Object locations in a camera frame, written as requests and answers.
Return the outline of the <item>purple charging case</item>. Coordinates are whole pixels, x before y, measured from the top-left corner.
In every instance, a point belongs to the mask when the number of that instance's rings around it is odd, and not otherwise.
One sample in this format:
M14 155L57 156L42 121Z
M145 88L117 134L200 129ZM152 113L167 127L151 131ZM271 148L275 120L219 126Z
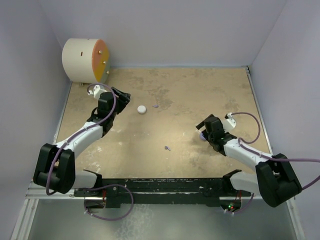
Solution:
M204 135L202 133L199 134L199 138L202 140L202 141L206 141Z

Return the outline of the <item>white charging case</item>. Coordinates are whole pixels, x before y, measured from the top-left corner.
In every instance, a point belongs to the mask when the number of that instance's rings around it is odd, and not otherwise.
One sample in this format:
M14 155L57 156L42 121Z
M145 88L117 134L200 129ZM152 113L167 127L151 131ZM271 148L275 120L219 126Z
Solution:
M139 105L139 106L137 107L137 112L138 112L139 114L145 114L146 111L147 111L147 108L146 108L144 105Z

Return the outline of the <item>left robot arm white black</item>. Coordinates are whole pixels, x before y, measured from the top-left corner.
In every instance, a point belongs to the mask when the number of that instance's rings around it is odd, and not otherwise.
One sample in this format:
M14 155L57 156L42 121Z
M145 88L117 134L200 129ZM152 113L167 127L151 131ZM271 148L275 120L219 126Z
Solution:
M33 182L44 187L48 196L66 194L71 189L85 189L91 196L103 191L101 176L89 170L77 171L75 162L84 150L111 130L116 116L130 102L131 94L103 83L90 84L87 94L98 102L85 124L66 139L40 148Z

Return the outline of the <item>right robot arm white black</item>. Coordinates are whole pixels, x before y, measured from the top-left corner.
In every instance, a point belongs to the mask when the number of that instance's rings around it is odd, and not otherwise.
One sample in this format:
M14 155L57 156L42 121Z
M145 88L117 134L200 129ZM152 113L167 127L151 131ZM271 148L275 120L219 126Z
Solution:
M303 188L287 157L249 146L230 133L236 125L234 113L231 112L223 120L211 114L196 125L196 129L216 152L254 171L253 174L242 171L232 174L222 183L223 192L228 196L238 191L257 194L273 208L300 194Z

